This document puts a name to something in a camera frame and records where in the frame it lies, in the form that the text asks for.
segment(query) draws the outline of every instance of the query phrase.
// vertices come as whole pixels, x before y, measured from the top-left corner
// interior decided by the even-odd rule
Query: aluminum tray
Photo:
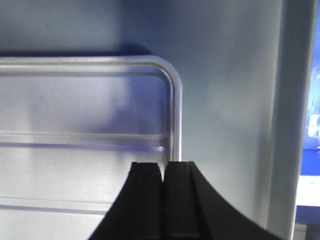
[[[156,56],[0,58],[0,239],[86,239],[131,162],[180,160],[181,91]]]

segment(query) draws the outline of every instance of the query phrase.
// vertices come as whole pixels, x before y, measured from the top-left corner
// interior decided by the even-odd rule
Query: black plastic part
[[[232,207],[194,162],[169,162],[164,184],[156,163],[133,162],[121,192],[89,240],[281,239]]]
[[[161,172],[156,163],[139,163],[133,199],[131,239],[161,238]]]
[[[131,165],[128,177],[89,240],[158,240],[161,173],[156,163]]]
[[[164,173],[164,230],[167,240],[200,239],[187,162],[169,162]]]
[[[203,216],[208,240],[280,240],[232,207],[189,162],[198,211]]]

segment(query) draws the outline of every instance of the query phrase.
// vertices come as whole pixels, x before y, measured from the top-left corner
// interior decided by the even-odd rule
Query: gray metal surface
[[[285,239],[293,237],[317,3],[287,0],[282,9],[266,226]]]
[[[306,240],[306,233],[307,233],[307,225],[296,223],[294,225],[292,240]]]
[[[286,135],[285,141],[292,145],[274,158],[272,126],[277,124],[273,115],[283,2],[2,0],[0,54],[134,51],[166,59],[183,83],[182,159],[195,161],[215,189],[247,217],[289,239],[294,206],[283,206],[293,198],[299,156],[290,167],[288,156],[301,142],[302,123],[297,115],[288,119],[286,111],[277,112],[283,119],[278,129],[298,137]],[[296,24],[292,29],[305,27]],[[298,44],[300,34],[293,36]],[[297,82],[299,88],[304,80],[292,77],[283,78],[281,85]],[[292,104],[290,92],[282,89],[283,108],[285,102]],[[279,187],[270,191],[272,179],[273,186]],[[268,209],[273,207],[283,211],[270,215]]]
[[[131,162],[179,160],[181,82],[158,57],[0,58],[0,86],[0,239],[86,239]]]

